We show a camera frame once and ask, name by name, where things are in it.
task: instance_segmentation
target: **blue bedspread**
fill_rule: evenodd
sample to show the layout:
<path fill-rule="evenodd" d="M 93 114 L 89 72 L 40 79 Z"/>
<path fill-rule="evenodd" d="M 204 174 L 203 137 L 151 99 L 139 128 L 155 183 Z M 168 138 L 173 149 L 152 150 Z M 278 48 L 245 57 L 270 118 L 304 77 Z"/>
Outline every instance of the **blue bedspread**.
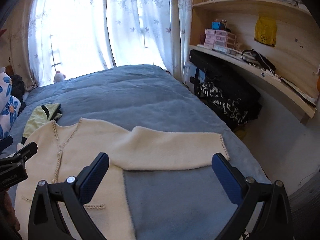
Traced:
<path fill-rule="evenodd" d="M 57 122 L 61 126 L 84 117 L 106 120 L 127 130 L 139 125 L 170 132 L 220 133 L 231 165 L 244 176 L 269 182 L 225 123 L 159 67 L 122 66 L 31 91 L 27 107 L 11 129 L 14 143 L 7 154 L 15 152 L 33 109 L 48 103 L 61 104 L 63 116 Z M 125 171 L 124 180 L 137 240 L 214 239 L 236 209 L 211 167 Z M 10 194 L 14 198 L 15 190 Z"/>

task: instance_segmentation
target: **cardboard box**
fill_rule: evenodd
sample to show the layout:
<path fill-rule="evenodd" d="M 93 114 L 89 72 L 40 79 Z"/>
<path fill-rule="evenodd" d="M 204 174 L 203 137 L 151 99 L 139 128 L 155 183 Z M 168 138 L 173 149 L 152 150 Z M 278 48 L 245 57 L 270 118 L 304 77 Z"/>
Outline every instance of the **cardboard box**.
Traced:
<path fill-rule="evenodd" d="M 183 80 L 182 83 L 194 94 L 195 90 L 193 88 L 193 84 L 190 82 L 190 77 L 195 77 L 197 67 L 192 64 L 190 61 L 187 61 L 184 65 L 183 71 Z M 200 83 L 204 82 L 205 73 L 199 70 L 199 81 Z"/>

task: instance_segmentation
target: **person's hand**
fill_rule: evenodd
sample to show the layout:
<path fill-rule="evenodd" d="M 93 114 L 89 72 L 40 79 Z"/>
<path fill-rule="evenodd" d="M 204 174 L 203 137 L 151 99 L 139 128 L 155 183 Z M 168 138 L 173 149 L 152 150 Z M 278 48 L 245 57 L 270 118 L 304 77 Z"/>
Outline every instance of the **person's hand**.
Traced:
<path fill-rule="evenodd" d="M 7 192 L 4 193 L 3 206 L 4 206 L 5 211 L 8 213 L 5 217 L 7 219 L 8 224 L 11 227 L 14 227 L 17 231 L 19 231 L 20 230 L 20 223 L 19 223 L 18 219 L 16 218 L 16 212 L 14 211 L 10 196 Z"/>

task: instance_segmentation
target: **black case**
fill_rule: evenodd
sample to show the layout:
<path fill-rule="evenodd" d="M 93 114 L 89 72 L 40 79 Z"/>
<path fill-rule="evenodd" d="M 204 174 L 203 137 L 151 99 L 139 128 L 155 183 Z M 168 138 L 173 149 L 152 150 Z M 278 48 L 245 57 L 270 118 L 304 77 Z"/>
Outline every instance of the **black case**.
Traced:
<path fill-rule="evenodd" d="M 189 60 L 206 74 L 206 81 L 213 81 L 221 89 L 227 99 L 239 99 L 239 108 L 243 111 L 256 106 L 260 93 L 225 61 L 194 49 L 190 51 Z"/>

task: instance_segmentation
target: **cream cardigan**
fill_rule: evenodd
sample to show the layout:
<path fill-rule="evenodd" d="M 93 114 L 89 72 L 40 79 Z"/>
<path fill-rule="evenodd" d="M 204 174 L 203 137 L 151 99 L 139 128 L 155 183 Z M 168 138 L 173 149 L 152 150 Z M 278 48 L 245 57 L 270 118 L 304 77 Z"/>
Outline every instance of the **cream cardigan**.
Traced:
<path fill-rule="evenodd" d="M 50 121 L 32 133 L 25 144 L 32 141 L 37 143 L 38 152 L 26 163 L 28 179 L 18 185 L 15 200 L 23 239 L 27 239 L 31 201 L 38 181 L 63 182 L 76 176 L 100 152 L 109 155 L 110 167 L 85 208 L 108 240 L 135 239 L 123 170 L 194 169 L 210 165 L 217 152 L 229 159 L 222 136 L 217 133 L 160 132 L 139 126 L 127 131 L 110 122 L 84 118 L 67 127 Z M 72 236 L 80 239 L 65 206 L 60 207 Z"/>

